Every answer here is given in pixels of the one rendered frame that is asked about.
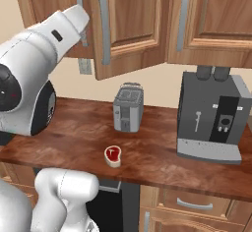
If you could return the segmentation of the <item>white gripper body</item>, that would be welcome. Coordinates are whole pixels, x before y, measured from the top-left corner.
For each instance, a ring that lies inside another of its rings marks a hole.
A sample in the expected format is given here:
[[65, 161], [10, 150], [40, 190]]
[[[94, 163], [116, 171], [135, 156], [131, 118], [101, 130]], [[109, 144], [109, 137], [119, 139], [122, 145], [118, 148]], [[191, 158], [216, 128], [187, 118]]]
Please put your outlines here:
[[81, 5], [74, 5], [61, 13], [60, 35], [63, 39], [77, 40], [89, 23], [90, 16]]

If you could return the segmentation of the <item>raw red steak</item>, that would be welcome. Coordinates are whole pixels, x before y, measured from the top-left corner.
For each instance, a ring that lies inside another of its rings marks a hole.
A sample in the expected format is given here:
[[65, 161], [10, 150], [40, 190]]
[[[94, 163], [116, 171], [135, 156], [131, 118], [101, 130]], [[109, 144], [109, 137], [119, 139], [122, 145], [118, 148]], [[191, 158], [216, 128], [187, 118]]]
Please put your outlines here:
[[106, 163], [112, 167], [117, 168], [121, 166], [121, 148], [118, 145], [111, 145], [104, 151], [104, 159]]

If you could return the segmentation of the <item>wooden base cabinet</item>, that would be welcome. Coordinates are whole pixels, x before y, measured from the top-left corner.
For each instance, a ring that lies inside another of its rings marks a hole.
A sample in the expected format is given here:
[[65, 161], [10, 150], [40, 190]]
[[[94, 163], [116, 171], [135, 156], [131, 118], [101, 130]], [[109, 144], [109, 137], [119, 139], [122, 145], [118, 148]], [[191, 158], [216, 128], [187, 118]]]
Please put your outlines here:
[[0, 179], [23, 191], [35, 207], [38, 195], [34, 188], [35, 174], [31, 167], [0, 162]]

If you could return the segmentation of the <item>silver toaster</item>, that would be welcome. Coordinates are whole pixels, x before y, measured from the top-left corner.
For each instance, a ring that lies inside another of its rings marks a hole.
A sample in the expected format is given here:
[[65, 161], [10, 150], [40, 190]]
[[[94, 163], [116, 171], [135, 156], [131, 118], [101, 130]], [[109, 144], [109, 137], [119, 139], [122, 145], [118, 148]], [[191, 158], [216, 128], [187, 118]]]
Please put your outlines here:
[[124, 83], [113, 101], [114, 129], [137, 133], [144, 112], [144, 90], [139, 83]]

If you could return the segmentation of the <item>grey coffee machine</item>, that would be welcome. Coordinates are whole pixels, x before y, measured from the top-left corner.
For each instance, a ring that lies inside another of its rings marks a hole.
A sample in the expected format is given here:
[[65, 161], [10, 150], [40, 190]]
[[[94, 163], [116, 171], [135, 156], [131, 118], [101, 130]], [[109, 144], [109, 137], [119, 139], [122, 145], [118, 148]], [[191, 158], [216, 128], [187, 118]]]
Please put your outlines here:
[[226, 164], [241, 162], [238, 143], [252, 95], [228, 67], [199, 66], [182, 76], [177, 113], [177, 154]]

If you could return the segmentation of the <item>black dishwasher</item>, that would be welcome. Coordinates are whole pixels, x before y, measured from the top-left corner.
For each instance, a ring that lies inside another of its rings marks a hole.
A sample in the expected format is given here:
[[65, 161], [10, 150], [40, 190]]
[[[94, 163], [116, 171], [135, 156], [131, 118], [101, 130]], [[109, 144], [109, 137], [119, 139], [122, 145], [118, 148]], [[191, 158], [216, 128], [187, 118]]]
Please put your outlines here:
[[139, 232], [140, 186], [121, 182], [120, 192], [98, 190], [87, 211], [100, 232]]

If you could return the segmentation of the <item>wooden drawer front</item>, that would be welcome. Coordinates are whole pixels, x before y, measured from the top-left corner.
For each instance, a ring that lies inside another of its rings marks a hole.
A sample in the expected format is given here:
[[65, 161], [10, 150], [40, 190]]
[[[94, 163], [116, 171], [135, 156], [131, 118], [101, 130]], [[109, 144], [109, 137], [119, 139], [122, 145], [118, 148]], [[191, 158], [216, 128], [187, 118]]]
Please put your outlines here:
[[[195, 208], [188, 208], [177, 204], [177, 198], [184, 202], [194, 204], [213, 204], [211, 210], [200, 210]], [[191, 211], [216, 217], [225, 217], [231, 203], [230, 199], [218, 198], [213, 196], [206, 196], [201, 194], [194, 194], [182, 191], [175, 191], [169, 189], [162, 189], [159, 191], [159, 203], [162, 207], [179, 209], [183, 211]]]

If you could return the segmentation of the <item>wooden base cupboard door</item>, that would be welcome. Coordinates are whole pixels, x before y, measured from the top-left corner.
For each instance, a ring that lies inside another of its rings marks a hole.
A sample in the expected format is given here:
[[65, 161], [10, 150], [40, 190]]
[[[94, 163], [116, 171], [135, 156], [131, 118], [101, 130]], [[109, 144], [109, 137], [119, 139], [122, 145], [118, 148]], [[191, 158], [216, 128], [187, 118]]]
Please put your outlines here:
[[245, 225], [240, 225], [146, 207], [140, 208], [139, 232], [144, 232], [146, 211], [150, 213], [149, 232], [252, 232], [252, 215]]

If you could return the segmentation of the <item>grey wall outlet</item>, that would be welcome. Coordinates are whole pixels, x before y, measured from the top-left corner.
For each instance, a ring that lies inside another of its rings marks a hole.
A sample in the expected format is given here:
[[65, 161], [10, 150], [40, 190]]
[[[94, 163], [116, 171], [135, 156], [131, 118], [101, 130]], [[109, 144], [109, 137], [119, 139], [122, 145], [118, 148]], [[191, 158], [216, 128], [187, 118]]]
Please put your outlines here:
[[79, 58], [79, 71], [82, 75], [90, 75], [92, 73], [91, 60], [86, 58]]

